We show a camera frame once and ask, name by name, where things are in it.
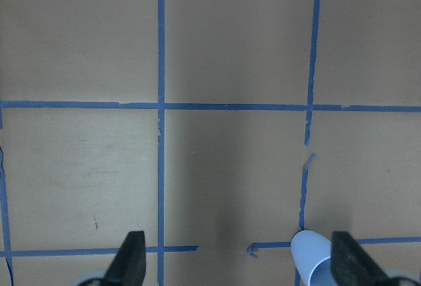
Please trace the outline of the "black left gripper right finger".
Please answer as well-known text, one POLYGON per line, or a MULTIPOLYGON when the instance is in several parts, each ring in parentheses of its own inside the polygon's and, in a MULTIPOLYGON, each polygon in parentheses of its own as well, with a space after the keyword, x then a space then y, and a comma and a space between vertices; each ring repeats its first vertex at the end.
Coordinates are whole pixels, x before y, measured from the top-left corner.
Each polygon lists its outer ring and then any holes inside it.
POLYGON ((389 285, 386 273, 347 231, 332 233, 330 271, 337 285, 389 285))

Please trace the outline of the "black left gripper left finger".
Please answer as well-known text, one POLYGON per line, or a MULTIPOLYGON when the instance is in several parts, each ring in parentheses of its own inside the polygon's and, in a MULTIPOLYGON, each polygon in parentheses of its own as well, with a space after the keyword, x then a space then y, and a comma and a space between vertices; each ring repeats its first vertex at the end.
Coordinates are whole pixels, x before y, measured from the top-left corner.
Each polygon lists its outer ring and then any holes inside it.
POLYGON ((127 234, 104 274, 105 285, 143 285, 146 273, 146 246, 143 231, 127 234))

